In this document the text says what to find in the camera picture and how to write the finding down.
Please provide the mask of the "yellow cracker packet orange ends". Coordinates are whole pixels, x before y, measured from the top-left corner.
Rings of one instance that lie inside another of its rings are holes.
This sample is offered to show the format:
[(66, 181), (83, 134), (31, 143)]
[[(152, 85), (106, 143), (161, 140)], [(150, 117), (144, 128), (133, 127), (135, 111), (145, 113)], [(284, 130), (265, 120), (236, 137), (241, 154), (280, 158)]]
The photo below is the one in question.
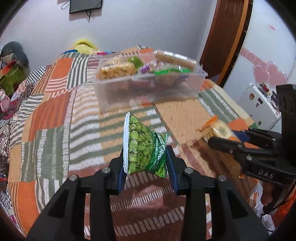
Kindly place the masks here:
[(230, 141), (241, 142), (236, 134), (227, 126), (218, 116), (213, 116), (208, 120), (202, 128), (198, 129), (205, 141), (211, 137), (223, 138)]

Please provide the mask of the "green pea snack bag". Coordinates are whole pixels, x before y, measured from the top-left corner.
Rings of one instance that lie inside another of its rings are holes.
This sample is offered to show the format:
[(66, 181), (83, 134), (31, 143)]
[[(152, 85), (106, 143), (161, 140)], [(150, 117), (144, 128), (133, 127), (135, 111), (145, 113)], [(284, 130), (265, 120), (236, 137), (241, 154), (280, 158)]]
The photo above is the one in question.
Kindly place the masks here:
[(125, 115), (123, 168), (126, 174), (148, 172), (167, 178), (167, 135), (150, 130), (135, 115)]

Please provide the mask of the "green edged pastry bag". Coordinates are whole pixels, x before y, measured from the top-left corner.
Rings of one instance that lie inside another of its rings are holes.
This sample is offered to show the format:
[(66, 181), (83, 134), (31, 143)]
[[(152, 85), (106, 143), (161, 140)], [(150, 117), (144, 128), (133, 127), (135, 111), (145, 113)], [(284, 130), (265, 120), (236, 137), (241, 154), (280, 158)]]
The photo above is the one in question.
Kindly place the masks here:
[(181, 66), (177, 66), (177, 67), (160, 69), (160, 70), (154, 71), (154, 75), (165, 75), (169, 73), (192, 73), (192, 70), (181, 67)]

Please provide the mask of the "purple snack packet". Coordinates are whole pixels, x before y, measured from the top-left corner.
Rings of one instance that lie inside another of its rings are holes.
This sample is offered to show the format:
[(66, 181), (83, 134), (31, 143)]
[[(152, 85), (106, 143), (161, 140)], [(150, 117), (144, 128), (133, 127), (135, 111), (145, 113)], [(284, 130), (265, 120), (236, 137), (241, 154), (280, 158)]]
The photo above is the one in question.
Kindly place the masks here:
[(148, 62), (138, 68), (138, 73), (145, 74), (145, 73), (153, 73), (155, 71), (155, 68), (157, 66), (157, 62)]

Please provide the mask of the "caramel rice cake pack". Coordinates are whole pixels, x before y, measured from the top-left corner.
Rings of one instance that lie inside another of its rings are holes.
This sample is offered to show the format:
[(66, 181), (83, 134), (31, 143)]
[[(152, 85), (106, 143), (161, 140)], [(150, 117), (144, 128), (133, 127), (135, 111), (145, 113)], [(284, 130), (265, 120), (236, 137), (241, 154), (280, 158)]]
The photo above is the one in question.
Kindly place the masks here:
[(135, 75), (136, 67), (133, 63), (119, 63), (100, 67), (96, 75), (99, 80), (108, 80)]

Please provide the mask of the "brown cracker pack white label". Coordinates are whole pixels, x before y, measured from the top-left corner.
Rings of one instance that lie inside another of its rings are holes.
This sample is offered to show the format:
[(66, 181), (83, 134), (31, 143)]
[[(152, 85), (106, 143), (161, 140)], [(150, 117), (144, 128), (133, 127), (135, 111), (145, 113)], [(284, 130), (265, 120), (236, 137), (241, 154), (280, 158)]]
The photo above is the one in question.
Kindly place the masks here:
[(196, 60), (169, 51), (156, 50), (154, 51), (154, 56), (158, 61), (170, 63), (173, 65), (180, 65), (181, 67), (190, 69), (192, 71), (194, 71), (198, 65)]

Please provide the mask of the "white sticker suitcase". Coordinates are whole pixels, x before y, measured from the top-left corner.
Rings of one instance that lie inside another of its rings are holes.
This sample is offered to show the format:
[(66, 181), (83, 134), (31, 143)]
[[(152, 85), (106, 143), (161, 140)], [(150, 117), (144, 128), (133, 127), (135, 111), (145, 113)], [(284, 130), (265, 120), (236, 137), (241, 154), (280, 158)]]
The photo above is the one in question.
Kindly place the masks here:
[(260, 84), (250, 83), (237, 103), (260, 129), (272, 130), (281, 118), (278, 105)]

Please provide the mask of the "white wardrobe with hearts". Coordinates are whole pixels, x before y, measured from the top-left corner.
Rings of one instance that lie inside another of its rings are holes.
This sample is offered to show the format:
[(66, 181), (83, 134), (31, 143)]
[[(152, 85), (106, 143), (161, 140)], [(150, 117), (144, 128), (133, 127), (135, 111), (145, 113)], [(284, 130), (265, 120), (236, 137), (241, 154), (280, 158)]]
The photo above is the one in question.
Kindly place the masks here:
[(235, 101), (249, 84), (295, 83), (295, 38), (267, 1), (254, 1), (247, 34), (223, 89)]

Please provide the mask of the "brown wooden door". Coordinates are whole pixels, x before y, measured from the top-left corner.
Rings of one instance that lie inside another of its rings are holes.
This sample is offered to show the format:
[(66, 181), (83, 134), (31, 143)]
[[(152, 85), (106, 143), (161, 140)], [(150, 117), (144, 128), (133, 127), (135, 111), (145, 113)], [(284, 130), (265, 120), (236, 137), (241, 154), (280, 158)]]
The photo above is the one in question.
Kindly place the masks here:
[(250, 23), (253, 1), (217, 1), (200, 59), (208, 78), (223, 87), (238, 58)]

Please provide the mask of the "clear plastic storage bin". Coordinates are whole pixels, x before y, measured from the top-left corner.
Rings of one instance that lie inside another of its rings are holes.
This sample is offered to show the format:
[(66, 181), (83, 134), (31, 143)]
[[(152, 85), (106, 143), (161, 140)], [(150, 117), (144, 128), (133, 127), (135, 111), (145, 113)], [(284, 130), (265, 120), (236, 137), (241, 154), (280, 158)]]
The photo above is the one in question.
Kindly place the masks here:
[(157, 62), (155, 71), (179, 66), (156, 60), (154, 51), (118, 55), (99, 61), (96, 75), (99, 68), (103, 66), (129, 62), (136, 67), (135, 75), (132, 76), (108, 80), (99, 80), (96, 77), (94, 90), (101, 113), (170, 100), (195, 98), (208, 76), (198, 61), (198, 65), (192, 73), (169, 73), (165, 75), (138, 73), (138, 68), (152, 61)]

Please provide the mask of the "pink stuffed rabbit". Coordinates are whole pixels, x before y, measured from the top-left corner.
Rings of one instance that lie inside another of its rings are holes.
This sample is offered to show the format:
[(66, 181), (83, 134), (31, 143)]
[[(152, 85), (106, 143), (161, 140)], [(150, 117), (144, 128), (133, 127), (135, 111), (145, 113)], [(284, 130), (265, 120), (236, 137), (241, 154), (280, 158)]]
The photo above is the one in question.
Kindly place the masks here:
[(0, 103), (1, 103), (1, 111), (3, 113), (8, 113), (10, 110), (11, 101), (3, 89), (0, 90)]

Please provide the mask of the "green gift box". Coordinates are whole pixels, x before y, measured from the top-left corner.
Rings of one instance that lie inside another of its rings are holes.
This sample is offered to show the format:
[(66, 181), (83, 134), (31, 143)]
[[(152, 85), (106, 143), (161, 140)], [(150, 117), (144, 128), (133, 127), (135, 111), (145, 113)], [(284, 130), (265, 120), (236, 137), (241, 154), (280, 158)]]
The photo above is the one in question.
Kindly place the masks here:
[(14, 64), (11, 70), (1, 78), (1, 89), (5, 91), (8, 97), (12, 97), (25, 78), (22, 68)]

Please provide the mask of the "yellow plush toy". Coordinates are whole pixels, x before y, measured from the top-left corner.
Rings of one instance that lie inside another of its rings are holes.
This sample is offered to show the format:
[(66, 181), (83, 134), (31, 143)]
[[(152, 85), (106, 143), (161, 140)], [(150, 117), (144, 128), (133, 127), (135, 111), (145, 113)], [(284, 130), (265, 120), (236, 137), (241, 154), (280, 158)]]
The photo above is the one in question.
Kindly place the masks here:
[(75, 41), (70, 49), (88, 55), (94, 55), (99, 52), (99, 49), (90, 40), (83, 38)]

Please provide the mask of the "grey plush toy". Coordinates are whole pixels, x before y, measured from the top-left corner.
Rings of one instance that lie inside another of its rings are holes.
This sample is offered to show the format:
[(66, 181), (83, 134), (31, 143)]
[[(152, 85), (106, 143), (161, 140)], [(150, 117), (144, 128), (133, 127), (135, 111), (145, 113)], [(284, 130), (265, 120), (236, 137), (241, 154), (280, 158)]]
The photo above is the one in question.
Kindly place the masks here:
[(23, 68), (27, 68), (27, 66), (29, 66), (29, 60), (22, 45), (16, 41), (11, 41), (3, 46), (1, 50), (1, 57), (9, 62), (15, 60), (16, 63)]

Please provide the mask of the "small black wall monitor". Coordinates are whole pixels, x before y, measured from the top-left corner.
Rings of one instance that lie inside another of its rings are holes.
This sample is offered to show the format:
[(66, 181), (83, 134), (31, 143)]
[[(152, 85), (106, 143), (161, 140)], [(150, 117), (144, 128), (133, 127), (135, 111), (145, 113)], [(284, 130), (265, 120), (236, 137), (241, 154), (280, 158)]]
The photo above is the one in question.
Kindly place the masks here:
[(70, 0), (69, 14), (102, 8), (102, 0)]

